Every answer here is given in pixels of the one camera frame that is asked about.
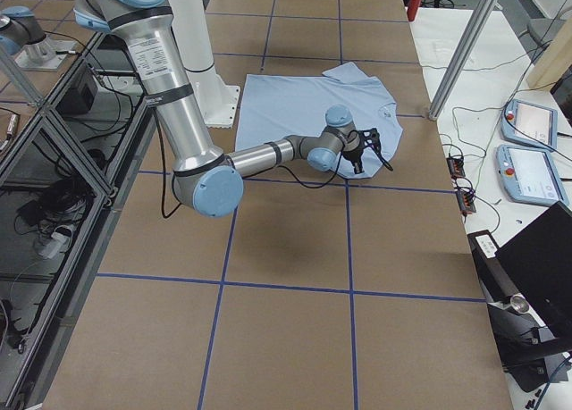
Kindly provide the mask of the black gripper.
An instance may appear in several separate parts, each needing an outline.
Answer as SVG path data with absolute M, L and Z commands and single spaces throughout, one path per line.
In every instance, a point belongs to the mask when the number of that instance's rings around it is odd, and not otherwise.
M 361 137 L 354 137 L 344 148 L 344 158 L 352 163 L 355 174 L 363 173 L 362 155 L 364 144 Z

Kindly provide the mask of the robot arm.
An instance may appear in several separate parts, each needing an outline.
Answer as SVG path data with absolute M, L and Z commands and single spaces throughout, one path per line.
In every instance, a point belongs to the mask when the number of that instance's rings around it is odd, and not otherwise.
M 232 213 L 243 197 L 244 178 L 304 159 L 322 172 L 351 162 L 363 171 L 364 142 L 350 110 L 330 107 L 317 137 L 289 135 L 226 154 L 211 139 L 172 33 L 168 0 L 75 0 L 76 22 L 122 39 L 156 109 L 174 154 L 172 192 L 177 200 L 208 217 Z
M 1 11 L 1 47 L 9 55 L 17 54 L 23 47 L 45 39 L 46 33 L 30 8 L 15 5 Z

